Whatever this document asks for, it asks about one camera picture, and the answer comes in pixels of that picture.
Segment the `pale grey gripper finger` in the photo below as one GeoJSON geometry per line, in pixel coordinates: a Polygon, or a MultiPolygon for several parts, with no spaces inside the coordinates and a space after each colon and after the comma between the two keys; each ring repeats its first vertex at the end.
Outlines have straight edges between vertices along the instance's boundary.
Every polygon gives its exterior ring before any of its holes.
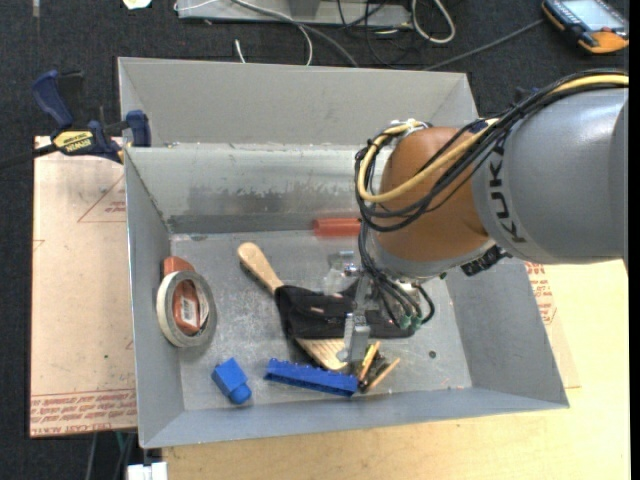
{"type": "Polygon", "coordinates": [[[367,324],[356,324],[351,335],[350,362],[361,362],[367,351],[370,336],[370,326],[367,324]]]}
{"type": "Polygon", "coordinates": [[[338,359],[340,361],[350,361],[354,328],[354,314],[348,313],[345,317],[343,348],[338,352],[338,359]]]}

